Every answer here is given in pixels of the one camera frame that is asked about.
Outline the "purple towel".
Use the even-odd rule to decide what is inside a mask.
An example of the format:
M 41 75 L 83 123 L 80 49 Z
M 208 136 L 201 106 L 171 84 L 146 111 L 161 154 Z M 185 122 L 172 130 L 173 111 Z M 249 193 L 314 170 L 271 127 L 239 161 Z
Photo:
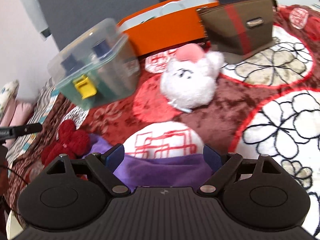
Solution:
M 124 143 L 126 156 L 113 174 L 126 186 L 134 191 L 138 186 L 150 187 L 186 187 L 198 189 L 213 174 L 212 169 L 204 161 L 203 143 L 196 143 L 197 150 L 190 155 L 183 154 L 179 149 L 172 156 L 142 158 L 140 154 L 129 155 L 137 147 L 133 142 L 134 136 Z

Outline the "red knitted soft toy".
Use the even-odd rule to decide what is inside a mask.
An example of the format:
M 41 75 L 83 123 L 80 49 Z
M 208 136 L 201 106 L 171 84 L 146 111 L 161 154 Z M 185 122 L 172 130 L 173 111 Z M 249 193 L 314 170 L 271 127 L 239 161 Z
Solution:
M 63 121 L 57 134 L 59 138 L 45 147 L 41 153 L 42 165 L 48 166 L 60 154 L 66 154 L 70 159 L 78 159 L 89 152 L 90 137 L 84 130 L 76 129 L 73 120 Z

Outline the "white plush toy pink hat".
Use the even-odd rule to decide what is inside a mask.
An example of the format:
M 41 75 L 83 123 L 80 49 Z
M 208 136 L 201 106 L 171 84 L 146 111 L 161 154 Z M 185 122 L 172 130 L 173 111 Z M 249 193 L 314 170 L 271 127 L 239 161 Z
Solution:
M 198 44 L 186 44 L 176 50 L 162 73 L 160 92 L 170 106 L 185 113 L 206 106 L 214 97 L 224 62 L 221 52 L 206 52 Z

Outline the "pink pillow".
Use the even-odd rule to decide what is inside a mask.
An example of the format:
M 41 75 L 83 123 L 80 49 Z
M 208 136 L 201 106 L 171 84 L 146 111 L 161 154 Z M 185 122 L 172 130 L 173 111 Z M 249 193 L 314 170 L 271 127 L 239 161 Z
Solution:
M 22 126 L 34 111 L 34 104 L 11 98 L 1 119 L 1 127 Z

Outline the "floral pillow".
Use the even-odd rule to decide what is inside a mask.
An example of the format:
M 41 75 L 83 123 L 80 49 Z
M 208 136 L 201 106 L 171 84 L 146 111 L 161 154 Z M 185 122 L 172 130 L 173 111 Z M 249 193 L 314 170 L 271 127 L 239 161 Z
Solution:
M 19 81 L 14 80 L 9 83 L 6 83 L 4 87 L 1 89 L 1 94 L 0 94 L 0 117 L 1 119 L 3 118 L 3 115 L 5 113 L 5 109 L 9 103 L 9 100 L 11 98 L 15 98 L 18 93 L 18 88 L 19 88 Z

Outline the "red floral blanket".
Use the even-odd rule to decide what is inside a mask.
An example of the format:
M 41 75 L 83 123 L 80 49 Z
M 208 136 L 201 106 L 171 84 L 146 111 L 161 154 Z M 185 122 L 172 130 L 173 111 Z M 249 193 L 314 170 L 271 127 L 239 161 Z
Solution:
M 23 152 L 21 139 L 10 149 L 16 157 L 4 198 L 17 212 L 20 192 L 43 170 L 41 153 L 70 119 L 91 137 L 93 152 L 105 152 L 134 136 L 129 155 L 190 155 L 200 140 L 220 154 L 247 159 L 270 155 L 310 196 L 304 229 L 319 237 L 319 11 L 302 5 L 279 6 L 274 13 L 271 48 L 237 64 L 224 63 L 212 101 L 184 113 L 160 92 L 163 59 L 174 50 L 146 59 L 136 91 L 123 100 L 90 110 L 73 105 L 46 85 L 50 112 L 43 130 Z

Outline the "clear plastic storage container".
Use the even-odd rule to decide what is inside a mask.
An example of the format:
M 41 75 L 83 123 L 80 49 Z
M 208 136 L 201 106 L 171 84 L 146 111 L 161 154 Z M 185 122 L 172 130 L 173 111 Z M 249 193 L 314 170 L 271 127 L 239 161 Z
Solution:
M 140 65 L 128 35 L 106 18 L 61 50 L 48 72 L 61 94 L 88 110 L 131 96 Z

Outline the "brown pouch with red stripe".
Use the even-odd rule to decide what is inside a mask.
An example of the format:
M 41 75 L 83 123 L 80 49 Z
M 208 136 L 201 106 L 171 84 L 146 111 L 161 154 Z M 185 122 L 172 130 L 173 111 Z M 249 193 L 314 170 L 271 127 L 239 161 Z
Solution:
M 245 0 L 197 9 L 212 50 L 236 64 L 275 45 L 272 36 L 276 0 Z

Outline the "light grey headboard panel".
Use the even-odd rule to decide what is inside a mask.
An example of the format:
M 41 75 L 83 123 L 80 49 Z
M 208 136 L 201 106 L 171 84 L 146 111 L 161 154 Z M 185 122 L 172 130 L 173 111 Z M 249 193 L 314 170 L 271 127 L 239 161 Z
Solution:
M 159 0 L 38 0 L 59 50 L 106 18 L 119 22 Z

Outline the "orange cardboard box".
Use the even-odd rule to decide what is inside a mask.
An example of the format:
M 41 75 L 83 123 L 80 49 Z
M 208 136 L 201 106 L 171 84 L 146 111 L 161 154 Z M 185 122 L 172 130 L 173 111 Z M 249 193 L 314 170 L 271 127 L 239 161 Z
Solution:
M 204 39 L 197 9 L 219 0 L 167 0 L 123 18 L 119 30 L 129 36 L 138 56 Z

